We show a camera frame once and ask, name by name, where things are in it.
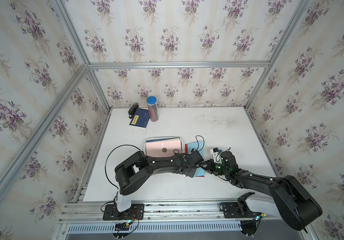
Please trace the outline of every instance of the vent grille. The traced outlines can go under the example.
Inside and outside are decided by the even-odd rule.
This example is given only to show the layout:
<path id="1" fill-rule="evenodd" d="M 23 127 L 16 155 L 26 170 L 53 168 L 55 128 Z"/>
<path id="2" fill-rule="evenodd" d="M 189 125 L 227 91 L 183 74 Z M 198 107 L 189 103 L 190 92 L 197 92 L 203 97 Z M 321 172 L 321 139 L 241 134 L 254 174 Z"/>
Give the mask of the vent grille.
<path id="1" fill-rule="evenodd" d="M 116 223 L 72 223 L 68 233 L 116 233 L 114 226 Z M 128 231 L 136 228 L 137 223 L 133 223 Z M 141 222 L 134 232 L 217 232 L 217 231 L 241 231 L 240 221 L 198 221 L 198 222 Z"/>

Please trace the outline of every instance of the blue book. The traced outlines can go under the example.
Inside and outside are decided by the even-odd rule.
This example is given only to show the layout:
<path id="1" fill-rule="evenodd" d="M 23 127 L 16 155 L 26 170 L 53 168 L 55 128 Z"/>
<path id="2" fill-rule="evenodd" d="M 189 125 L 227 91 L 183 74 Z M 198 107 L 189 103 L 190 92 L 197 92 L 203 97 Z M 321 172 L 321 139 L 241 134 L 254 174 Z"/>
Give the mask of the blue book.
<path id="1" fill-rule="evenodd" d="M 137 127 L 147 127 L 149 121 L 148 109 L 137 108 L 129 125 Z"/>
<path id="2" fill-rule="evenodd" d="M 197 147 L 197 142 L 191 142 L 188 144 L 185 144 L 185 150 L 187 151 L 187 153 L 191 153 L 192 149 L 201 149 L 199 151 L 200 155 L 204 158 L 204 142 L 200 141 L 198 142 L 198 147 Z M 204 177 L 204 169 L 202 169 L 201 167 L 196 169 L 195 175 L 194 177 Z"/>

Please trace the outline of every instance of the pink book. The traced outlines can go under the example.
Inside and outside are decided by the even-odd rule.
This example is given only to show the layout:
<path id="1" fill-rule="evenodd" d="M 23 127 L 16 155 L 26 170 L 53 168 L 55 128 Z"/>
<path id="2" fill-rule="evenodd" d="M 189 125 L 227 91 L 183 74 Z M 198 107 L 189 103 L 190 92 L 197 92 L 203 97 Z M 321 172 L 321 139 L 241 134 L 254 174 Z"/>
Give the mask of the pink book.
<path id="1" fill-rule="evenodd" d="M 146 143 L 147 155 L 151 157 L 170 157 L 175 154 L 175 149 L 177 149 L 179 153 L 182 153 L 180 140 Z"/>

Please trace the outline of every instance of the floral wallpaper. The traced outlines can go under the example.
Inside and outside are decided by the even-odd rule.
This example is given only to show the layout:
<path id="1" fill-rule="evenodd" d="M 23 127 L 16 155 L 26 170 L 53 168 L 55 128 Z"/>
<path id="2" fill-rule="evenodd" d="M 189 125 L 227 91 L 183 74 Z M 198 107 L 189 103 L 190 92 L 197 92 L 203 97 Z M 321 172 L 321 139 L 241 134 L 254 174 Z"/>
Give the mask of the floral wallpaper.
<path id="1" fill-rule="evenodd" d="M 83 79 L 1 203 L 0 240 L 51 239 L 61 205 L 75 196 L 104 118 L 92 85 Z M 16 215 L 19 224 L 10 221 Z"/>
<path id="2" fill-rule="evenodd" d="M 0 0 L 0 175 L 80 66 L 50 0 Z M 83 79 L 0 205 L 0 240 L 50 239 L 103 118 Z M 11 221 L 16 216 L 19 224 Z"/>
<path id="3" fill-rule="evenodd" d="M 64 2 L 90 62 L 147 62 L 268 60 L 299 0 Z"/>
<path id="4" fill-rule="evenodd" d="M 113 106 L 147 106 L 155 96 L 165 106 L 243 106 L 263 68 L 177 68 L 98 70 Z"/>
<path id="5" fill-rule="evenodd" d="M 319 238 L 344 239 L 344 1 L 312 2 L 249 113 L 280 175 L 321 205 Z"/>

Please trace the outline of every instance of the blue lid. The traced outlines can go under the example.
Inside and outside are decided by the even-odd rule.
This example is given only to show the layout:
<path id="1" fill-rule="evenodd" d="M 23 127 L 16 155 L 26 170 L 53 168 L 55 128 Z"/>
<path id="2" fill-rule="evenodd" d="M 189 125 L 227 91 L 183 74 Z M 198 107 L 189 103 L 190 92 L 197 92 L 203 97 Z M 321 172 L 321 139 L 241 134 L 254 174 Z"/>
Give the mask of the blue lid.
<path id="1" fill-rule="evenodd" d="M 148 98 L 147 98 L 147 103 L 148 103 L 148 104 L 155 104 L 156 101 L 157 101 L 157 99 L 156 99 L 156 97 L 154 97 L 154 96 L 151 96 L 151 97 L 148 97 Z"/>

